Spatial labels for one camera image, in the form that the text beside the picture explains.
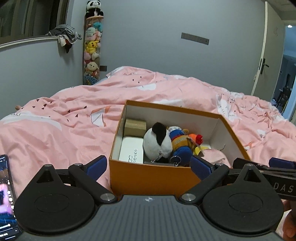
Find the open box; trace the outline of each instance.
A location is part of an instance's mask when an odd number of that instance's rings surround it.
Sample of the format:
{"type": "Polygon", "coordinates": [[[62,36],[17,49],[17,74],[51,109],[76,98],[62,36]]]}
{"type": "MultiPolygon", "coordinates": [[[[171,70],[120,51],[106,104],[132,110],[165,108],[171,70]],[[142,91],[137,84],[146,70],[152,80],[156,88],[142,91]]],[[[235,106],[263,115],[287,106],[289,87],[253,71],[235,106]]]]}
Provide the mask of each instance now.
{"type": "Polygon", "coordinates": [[[201,134],[211,148],[221,150],[232,164],[236,158],[250,160],[227,121],[219,114],[187,108],[127,100],[118,123],[109,157],[111,188],[116,195],[179,196],[200,182],[190,167],[134,164],[118,161],[126,119],[179,126],[201,134]]]}

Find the gray device body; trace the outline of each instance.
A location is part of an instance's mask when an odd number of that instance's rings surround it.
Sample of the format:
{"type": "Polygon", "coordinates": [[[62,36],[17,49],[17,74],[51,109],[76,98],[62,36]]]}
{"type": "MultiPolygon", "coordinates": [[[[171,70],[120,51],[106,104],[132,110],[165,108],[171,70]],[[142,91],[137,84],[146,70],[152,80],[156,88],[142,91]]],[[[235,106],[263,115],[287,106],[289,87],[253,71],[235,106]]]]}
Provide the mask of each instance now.
{"type": "Polygon", "coordinates": [[[24,232],[16,241],[281,241],[276,233],[239,237],[224,233],[203,217],[197,206],[174,196],[125,195],[102,205],[94,218],[72,232],[36,236],[24,232]]]}

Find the pink blanket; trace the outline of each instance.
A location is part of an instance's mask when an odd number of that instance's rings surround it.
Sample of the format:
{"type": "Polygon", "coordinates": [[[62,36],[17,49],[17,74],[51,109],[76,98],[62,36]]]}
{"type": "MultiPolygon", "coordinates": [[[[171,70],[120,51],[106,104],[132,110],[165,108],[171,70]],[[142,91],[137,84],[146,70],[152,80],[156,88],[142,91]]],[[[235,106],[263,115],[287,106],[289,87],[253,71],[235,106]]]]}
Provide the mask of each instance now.
{"type": "MultiPolygon", "coordinates": [[[[296,127],[270,103],[193,77],[120,67],[95,86],[76,86],[28,102],[0,121],[0,153],[10,159],[17,195],[46,163],[56,169],[109,157],[127,99],[222,114],[253,161],[296,161],[296,127]]],[[[99,182],[110,188],[109,169],[99,182]]]]}

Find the smartphone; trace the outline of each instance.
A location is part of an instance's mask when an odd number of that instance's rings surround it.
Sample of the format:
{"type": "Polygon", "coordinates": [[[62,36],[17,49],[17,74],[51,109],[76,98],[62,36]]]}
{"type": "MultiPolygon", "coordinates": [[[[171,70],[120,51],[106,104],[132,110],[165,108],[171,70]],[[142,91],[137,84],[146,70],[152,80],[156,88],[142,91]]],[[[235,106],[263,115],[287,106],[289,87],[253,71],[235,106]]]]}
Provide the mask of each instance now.
{"type": "Polygon", "coordinates": [[[0,240],[12,241],[21,231],[13,213],[16,200],[13,188],[9,160],[7,155],[0,156],[0,240]]]}

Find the human hand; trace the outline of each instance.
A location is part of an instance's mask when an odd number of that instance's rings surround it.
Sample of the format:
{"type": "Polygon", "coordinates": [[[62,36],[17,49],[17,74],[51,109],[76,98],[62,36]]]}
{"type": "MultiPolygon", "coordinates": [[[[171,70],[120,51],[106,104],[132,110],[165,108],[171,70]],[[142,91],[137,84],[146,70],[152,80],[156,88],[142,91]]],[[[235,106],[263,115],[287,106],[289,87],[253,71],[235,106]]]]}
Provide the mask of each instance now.
{"type": "MultiPolygon", "coordinates": [[[[284,211],[291,210],[291,204],[290,201],[284,201],[284,211]]],[[[291,214],[291,211],[287,215],[284,224],[283,224],[283,239],[285,241],[296,241],[296,225],[293,221],[293,217],[291,214]]]]}

